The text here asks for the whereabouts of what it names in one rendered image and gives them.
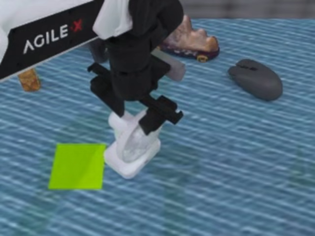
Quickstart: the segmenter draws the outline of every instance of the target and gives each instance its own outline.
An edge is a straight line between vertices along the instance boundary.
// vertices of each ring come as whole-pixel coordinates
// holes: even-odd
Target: brown object
[[[193,29],[191,19],[185,15],[183,22],[164,41],[170,47],[192,50],[215,52],[219,49],[219,43],[214,36],[208,37],[204,29]]]
[[[35,69],[27,70],[18,75],[24,91],[32,92],[40,89],[40,80]]]

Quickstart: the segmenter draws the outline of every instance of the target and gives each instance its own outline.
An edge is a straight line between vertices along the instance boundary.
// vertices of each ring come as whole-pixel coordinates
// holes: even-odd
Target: red letter x
[[[82,30],[82,19],[80,19],[78,21],[74,21],[73,26],[71,26],[71,28],[70,28],[73,32],[77,32],[79,30]]]

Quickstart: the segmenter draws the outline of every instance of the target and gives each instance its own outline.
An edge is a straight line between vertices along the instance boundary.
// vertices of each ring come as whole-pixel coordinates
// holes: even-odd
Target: green sticky note
[[[57,144],[49,189],[101,189],[105,144]]]

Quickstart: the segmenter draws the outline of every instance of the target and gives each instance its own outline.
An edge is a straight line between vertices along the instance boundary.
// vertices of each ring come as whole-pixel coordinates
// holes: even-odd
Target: computer mouse
[[[242,59],[228,70],[231,79],[246,92],[273,101],[283,93],[280,77],[266,65],[251,59]]]

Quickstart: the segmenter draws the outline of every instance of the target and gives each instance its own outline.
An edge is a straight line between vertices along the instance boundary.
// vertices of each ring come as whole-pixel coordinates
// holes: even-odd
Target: table surface
[[[161,152],[135,179],[106,167],[100,191],[47,190],[56,143],[113,141],[109,109],[89,91],[89,51],[38,67],[38,92],[2,83],[0,235],[314,236],[314,23],[193,20],[221,54],[182,59],[184,80],[162,80],[156,94],[185,117],[164,126]],[[280,75],[281,99],[254,99],[227,77],[243,58]]]

